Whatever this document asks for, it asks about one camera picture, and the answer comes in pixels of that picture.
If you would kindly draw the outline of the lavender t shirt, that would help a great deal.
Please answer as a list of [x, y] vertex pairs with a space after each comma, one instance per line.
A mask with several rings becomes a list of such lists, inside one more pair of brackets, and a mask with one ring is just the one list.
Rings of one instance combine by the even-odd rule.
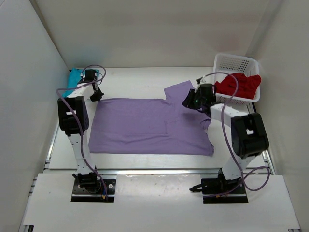
[[98, 102], [88, 142], [91, 153], [212, 156], [211, 119], [185, 108], [190, 81], [164, 89], [165, 99], [113, 98]]

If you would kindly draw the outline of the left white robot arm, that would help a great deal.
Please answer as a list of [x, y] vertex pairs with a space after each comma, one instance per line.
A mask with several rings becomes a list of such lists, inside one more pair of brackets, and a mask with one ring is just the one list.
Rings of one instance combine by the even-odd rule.
[[87, 141], [89, 116], [86, 101], [101, 100], [103, 93], [98, 82], [102, 81], [104, 76], [96, 70], [85, 68], [81, 71], [81, 80], [76, 87], [56, 90], [59, 96], [57, 100], [59, 126], [68, 137], [77, 162], [77, 171], [73, 177], [81, 188], [91, 194], [102, 190], [105, 184], [90, 156]]

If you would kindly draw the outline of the teal t shirt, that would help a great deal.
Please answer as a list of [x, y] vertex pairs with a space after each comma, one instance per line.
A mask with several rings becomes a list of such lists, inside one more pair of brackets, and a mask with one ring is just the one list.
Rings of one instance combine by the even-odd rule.
[[58, 90], [58, 95], [60, 96], [60, 91], [64, 91], [61, 95], [62, 98], [69, 98], [70, 100], [76, 97], [84, 97], [85, 100], [90, 98], [92, 92], [92, 87], [81, 84], [81, 74], [84, 70], [73, 68], [69, 74], [67, 88]]

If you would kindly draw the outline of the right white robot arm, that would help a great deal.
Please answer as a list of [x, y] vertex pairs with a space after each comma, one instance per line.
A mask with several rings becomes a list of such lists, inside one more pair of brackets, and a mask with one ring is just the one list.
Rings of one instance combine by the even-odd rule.
[[241, 178], [241, 171], [269, 147], [261, 115], [241, 112], [216, 101], [215, 87], [212, 84], [202, 84], [197, 90], [190, 89], [182, 106], [205, 113], [211, 119], [220, 121], [223, 130], [225, 126], [230, 128], [231, 143], [228, 149], [232, 155], [221, 169], [223, 177], [217, 180], [217, 188], [220, 192], [230, 192], [235, 185], [233, 180]]

